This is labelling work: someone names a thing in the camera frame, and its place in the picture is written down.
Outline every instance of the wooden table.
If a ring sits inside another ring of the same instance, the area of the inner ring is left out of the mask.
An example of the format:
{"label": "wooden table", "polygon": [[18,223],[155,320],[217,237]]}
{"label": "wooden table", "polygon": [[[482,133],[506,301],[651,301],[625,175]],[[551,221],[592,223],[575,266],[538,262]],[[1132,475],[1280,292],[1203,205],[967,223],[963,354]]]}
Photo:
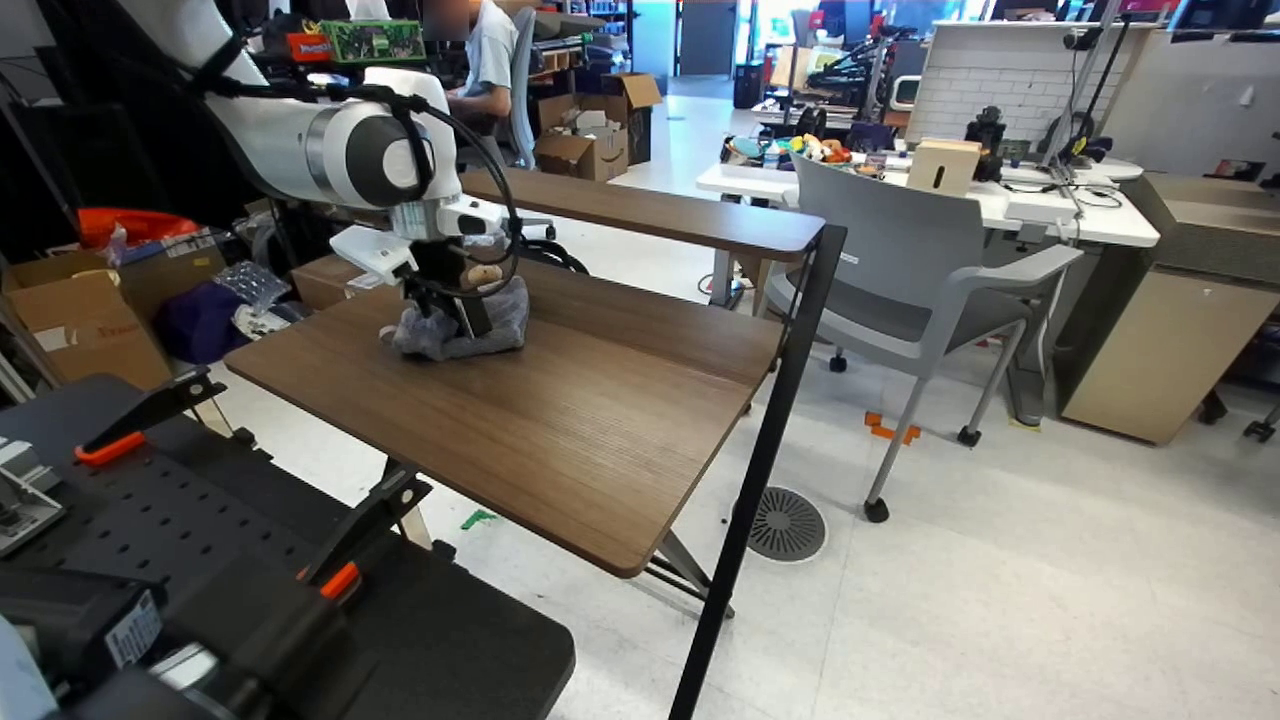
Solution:
{"label": "wooden table", "polygon": [[765,379],[778,323],[523,269],[527,349],[406,363],[399,292],[337,303],[229,363],[391,461],[636,575]]}
{"label": "wooden table", "polygon": [[[523,269],[530,279],[523,354],[406,363],[375,342],[375,329],[399,312],[399,301],[378,292],[238,349],[229,363],[391,461],[632,575],[663,545],[701,471],[778,356],[673,701],[673,717],[692,717],[830,292],[844,228],[799,212],[569,175],[510,173],[506,182],[518,209],[805,266],[799,307],[778,337],[777,323],[719,307]],[[479,175],[468,175],[468,194],[500,199]]]}

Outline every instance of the tiled floor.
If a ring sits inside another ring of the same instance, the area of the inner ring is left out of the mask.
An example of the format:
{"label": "tiled floor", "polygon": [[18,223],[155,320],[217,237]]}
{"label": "tiled floor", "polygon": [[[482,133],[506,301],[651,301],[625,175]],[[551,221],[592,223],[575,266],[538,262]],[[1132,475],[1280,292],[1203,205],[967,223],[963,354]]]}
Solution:
{"label": "tiled floor", "polygon": [[[742,119],[717,100],[668,100],[654,161],[625,185],[695,194],[717,143]],[[706,253],[565,223],[600,275],[692,298]],[[805,566],[747,557],[736,620],[719,635],[701,717],[1064,717],[1064,720],[1271,720],[1280,717],[1280,443],[1239,428],[1264,414],[1232,398],[1216,428],[1167,449],[1073,424],[1020,428],[990,407],[981,449],[959,428],[989,354],[952,359],[926,393],[888,486],[892,521],[859,521],[885,451],[863,407],[898,407],[905,378],[855,363],[805,379],[777,486],[805,492],[824,553]],[[231,379],[223,402],[274,461],[355,499],[378,456]],[[677,534],[712,566],[761,414],[742,415]],[[578,665],[560,720],[668,713],[695,609],[651,579],[611,579],[506,521],[464,527],[476,504],[437,488],[429,527],[459,566],[572,629]]]}

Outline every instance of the brown tabletop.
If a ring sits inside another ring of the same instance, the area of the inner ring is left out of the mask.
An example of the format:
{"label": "brown tabletop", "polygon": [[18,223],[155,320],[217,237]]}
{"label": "brown tabletop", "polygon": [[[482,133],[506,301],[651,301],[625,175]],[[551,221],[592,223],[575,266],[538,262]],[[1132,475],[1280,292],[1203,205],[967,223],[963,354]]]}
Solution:
{"label": "brown tabletop", "polygon": [[765,379],[778,323],[523,266],[527,349],[449,363],[337,303],[229,370],[500,515],[636,575]]}
{"label": "brown tabletop", "polygon": [[[695,195],[638,194],[543,173],[506,173],[518,209],[611,223],[628,231],[724,250],[732,257],[795,262],[824,228],[816,216],[706,205]],[[500,199],[482,173],[468,173],[464,188]]]}

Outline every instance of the gray chair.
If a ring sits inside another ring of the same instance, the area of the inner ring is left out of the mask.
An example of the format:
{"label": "gray chair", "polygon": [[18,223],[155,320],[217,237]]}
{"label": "gray chair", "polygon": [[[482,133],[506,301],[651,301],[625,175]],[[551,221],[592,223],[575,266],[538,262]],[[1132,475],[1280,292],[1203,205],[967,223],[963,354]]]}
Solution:
{"label": "gray chair", "polygon": [[510,167],[534,167],[534,141],[530,141],[530,119],[527,119],[527,64],[530,64],[530,32],[534,32],[534,14],[515,7],[515,50],[510,50],[510,115],[494,124],[494,136],[482,136],[482,149],[500,157]]}
{"label": "gray chair", "polygon": [[[838,354],[849,349],[916,378],[863,499],[863,515],[885,524],[888,504],[881,492],[937,363],[967,342],[1000,329],[1012,332],[970,422],[959,428],[959,443],[970,449],[981,441],[989,402],[1033,317],[1027,301],[1015,292],[1052,279],[1078,253],[1052,244],[1004,269],[982,269],[989,231],[977,199],[892,188],[818,166],[799,166],[799,212],[849,228],[818,337]],[[787,275],[767,279],[767,303],[784,307],[792,303],[792,292]]]}

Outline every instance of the orange clip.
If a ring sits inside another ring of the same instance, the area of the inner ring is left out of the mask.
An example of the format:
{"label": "orange clip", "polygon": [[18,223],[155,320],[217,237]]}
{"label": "orange clip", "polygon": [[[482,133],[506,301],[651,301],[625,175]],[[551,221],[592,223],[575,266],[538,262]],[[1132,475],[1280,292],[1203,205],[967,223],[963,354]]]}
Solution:
{"label": "orange clip", "polygon": [[139,449],[149,449],[149,438],[143,431],[128,431],[114,443],[103,443],[94,451],[74,449],[74,464],[106,467],[106,464],[119,464],[122,456],[139,451]]}
{"label": "orange clip", "polygon": [[[895,428],[885,424],[881,414],[863,414],[863,424],[868,424],[868,431],[881,438],[881,441],[892,441],[892,431],[895,431]],[[907,424],[905,443],[916,443],[916,441],[921,441],[921,424]]]}
{"label": "orange clip", "polygon": [[361,579],[363,579],[361,566],[346,559],[343,567],[337,567],[337,571],[320,586],[320,595],[324,595],[326,605],[341,605],[341,599],[346,599],[346,595],[355,592]]}

